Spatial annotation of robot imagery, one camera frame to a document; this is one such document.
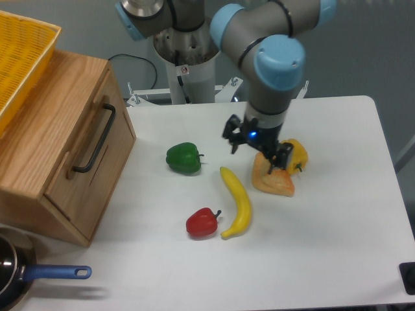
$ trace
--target banana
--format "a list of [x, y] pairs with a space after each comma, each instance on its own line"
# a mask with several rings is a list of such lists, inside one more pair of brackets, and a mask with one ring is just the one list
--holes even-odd
[[248, 229], [252, 218], [252, 206], [244, 186], [230, 169], [221, 167], [220, 175], [235, 199], [238, 208], [237, 215], [230, 228], [220, 234], [223, 239], [227, 239], [239, 236]]

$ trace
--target red bell pepper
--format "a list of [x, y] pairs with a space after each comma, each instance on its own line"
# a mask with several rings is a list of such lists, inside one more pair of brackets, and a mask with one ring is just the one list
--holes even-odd
[[200, 209], [186, 221], [187, 232], [196, 238], [211, 235], [218, 229], [217, 217], [220, 213], [213, 214], [209, 207]]

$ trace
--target drawer handle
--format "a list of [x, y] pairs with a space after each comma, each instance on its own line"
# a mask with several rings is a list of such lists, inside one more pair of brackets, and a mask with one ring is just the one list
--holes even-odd
[[111, 126], [112, 126], [112, 124], [114, 122], [114, 119], [115, 119], [115, 107], [110, 105], [110, 104], [104, 104], [102, 107], [104, 109], [107, 109], [107, 110], [111, 111], [110, 118], [108, 119], [108, 122], [105, 126], [104, 131], [101, 134], [101, 137], [99, 137], [99, 141], [98, 141], [97, 146], [95, 147], [95, 149], [94, 149], [94, 151], [91, 155], [91, 159], [89, 159], [87, 165], [85, 165], [84, 167], [73, 167], [72, 170], [74, 170], [75, 172], [87, 173], [92, 169], [95, 161], [97, 160], [99, 152], [101, 151], [102, 146], [104, 146], [105, 139], [108, 136], [108, 133], [110, 132]]

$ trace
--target green bell pepper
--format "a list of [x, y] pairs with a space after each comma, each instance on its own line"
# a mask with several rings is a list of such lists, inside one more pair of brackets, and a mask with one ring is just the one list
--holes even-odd
[[200, 157], [193, 143], [181, 143], [167, 151], [166, 162], [172, 170], [181, 174], [194, 174], [200, 170]]

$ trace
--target pepper stem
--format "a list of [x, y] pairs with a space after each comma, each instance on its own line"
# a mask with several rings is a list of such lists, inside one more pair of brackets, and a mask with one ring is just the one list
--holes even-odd
[[300, 170], [300, 172], [303, 172], [303, 170], [301, 168], [301, 163], [298, 163], [295, 168], [298, 168]]

